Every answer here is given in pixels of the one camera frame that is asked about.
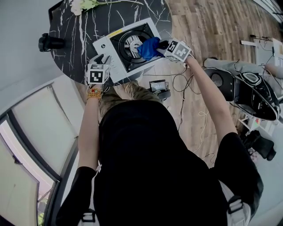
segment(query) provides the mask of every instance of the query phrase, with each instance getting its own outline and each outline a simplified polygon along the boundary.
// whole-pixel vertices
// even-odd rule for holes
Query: person
[[[78,169],[57,225],[77,225],[88,212],[94,176],[93,203],[101,226],[225,226],[229,204],[221,183],[255,214],[263,183],[228,105],[197,60],[190,56],[186,62],[216,128],[214,167],[186,148],[155,94],[130,82],[124,87],[133,100],[122,100],[111,88],[99,101],[100,90],[92,89],[80,128]]]

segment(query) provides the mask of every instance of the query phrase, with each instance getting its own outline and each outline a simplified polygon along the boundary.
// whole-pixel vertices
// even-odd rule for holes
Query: black mug
[[[44,33],[38,41],[40,52],[48,52],[51,49],[62,49],[65,46],[65,41],[62,38],[55,38]]]

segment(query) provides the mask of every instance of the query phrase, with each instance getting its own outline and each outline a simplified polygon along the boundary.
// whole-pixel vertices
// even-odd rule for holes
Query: round table
[[[97,55],[92,44],[100,37],[148,17],[153,20],[161,38],[172,34],[172,18],[165,0],[136,0],[141,4],[113,2],[108,0],[108,4],[75,16],[70,1],[65,0],[53,11],[49,35],[63,38],[65,47],[52,49],[51,54],[62,72],[76,82],[85,83],[89,60]]]

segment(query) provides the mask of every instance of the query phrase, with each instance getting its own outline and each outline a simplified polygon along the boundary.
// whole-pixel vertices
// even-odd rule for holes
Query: camouflage pants
[[[145,89],[144,87],[140,87],[136,81],[126,83],[123,86],[125,88],[125,92],[132,100],[148,100],[161,103],[161,100],[159,100],[157,95]],[[99,111],[101,117],[103,117],[112,107],[126,101],[131,100],[121,99],[116,93],[114,87],[110,87],[109,91],[106,92],[99,101]]]

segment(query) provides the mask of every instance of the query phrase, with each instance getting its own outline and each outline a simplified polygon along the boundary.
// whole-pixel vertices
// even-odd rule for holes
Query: forearm
[[[195,80],[202,93],[203,100],[216,128],[218,144],[220,144],[222,138],[227,133],[237,132],[230,115],[228,104],[221,91],[207,76],[196,59],[189,57],[187,59],[187,64],[193,72]]]
[[[96,170],[99,151],[98,99],[90,98],[84,110],[79,134],[79,166]]]

